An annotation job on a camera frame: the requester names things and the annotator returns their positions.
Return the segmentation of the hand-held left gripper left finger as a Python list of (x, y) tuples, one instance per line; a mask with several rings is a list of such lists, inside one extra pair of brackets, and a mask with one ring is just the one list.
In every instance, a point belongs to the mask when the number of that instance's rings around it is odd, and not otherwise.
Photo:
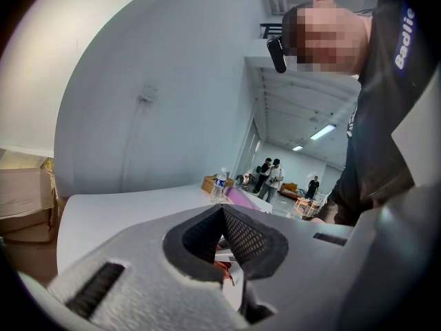
[(248, 322), (218, 282), (195, 281), (172, 266), (163, 237), (205, 211), (185, 210), (126, 228), (60, 273), (49, 293), (67, 303), (105, 263), (124, 267), (90, 323), (102, 330), (240, 330)]

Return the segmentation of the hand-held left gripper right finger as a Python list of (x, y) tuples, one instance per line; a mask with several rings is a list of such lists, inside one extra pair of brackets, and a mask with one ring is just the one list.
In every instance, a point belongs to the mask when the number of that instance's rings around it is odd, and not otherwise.
[(223, 234), (242, 269), (240, 310), (221, 323), (337, 323), (347, 287), (338, 258), (351, 230), (223, 206)]

